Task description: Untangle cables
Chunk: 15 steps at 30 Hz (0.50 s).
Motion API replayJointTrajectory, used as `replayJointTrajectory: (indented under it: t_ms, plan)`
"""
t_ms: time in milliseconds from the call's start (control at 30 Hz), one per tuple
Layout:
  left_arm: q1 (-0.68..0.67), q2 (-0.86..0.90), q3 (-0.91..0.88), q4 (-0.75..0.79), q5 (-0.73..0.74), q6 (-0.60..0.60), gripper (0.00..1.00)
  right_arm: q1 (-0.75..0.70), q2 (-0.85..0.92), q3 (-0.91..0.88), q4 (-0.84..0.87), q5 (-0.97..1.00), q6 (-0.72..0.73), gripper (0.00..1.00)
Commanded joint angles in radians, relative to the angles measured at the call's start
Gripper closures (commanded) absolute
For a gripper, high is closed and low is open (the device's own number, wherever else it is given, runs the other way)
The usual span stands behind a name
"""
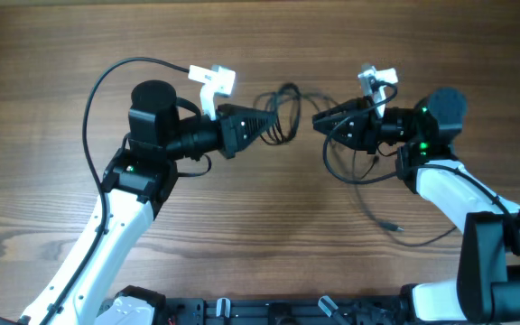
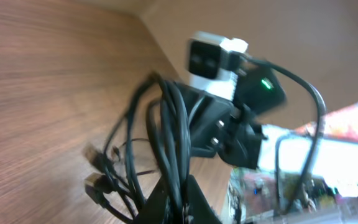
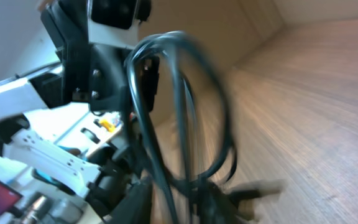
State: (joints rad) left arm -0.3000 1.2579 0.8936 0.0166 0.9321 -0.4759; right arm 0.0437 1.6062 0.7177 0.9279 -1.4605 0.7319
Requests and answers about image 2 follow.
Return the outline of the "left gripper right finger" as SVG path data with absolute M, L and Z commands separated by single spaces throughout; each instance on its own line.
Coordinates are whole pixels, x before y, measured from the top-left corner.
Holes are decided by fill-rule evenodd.
M 183 222 L 185 224 L 221 224 L 192 175 L 188 176 L 184 188 Z

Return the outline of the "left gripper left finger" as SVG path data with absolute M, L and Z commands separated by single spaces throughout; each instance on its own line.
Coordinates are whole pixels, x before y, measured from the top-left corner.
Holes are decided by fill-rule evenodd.
M 160 179 L 144 207 L 134 219 L 134 224 L 166 224 L 169 222 L 170 201 Z

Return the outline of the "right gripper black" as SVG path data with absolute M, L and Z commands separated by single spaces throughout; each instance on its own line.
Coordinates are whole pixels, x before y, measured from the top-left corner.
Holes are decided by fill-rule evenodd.
M 234 105 L 207 91 L 172 84 L 173 123 L 178 157 L 214 157 L 223 144 Z

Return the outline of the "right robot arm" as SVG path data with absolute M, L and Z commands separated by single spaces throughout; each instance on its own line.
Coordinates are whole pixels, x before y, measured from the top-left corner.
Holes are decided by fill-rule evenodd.
M 220 158 L 234 166 L 255 169 L 262 142 L 269 140 L 255 116 L 286 101 L 277 77 L 268 68 L 257 67 L 239 77 L 230 100 L 188 85 L 179 85 L 190 122 L 192 156 Z M 320 143 L 358 145 L 358 102 L 321 117 Z

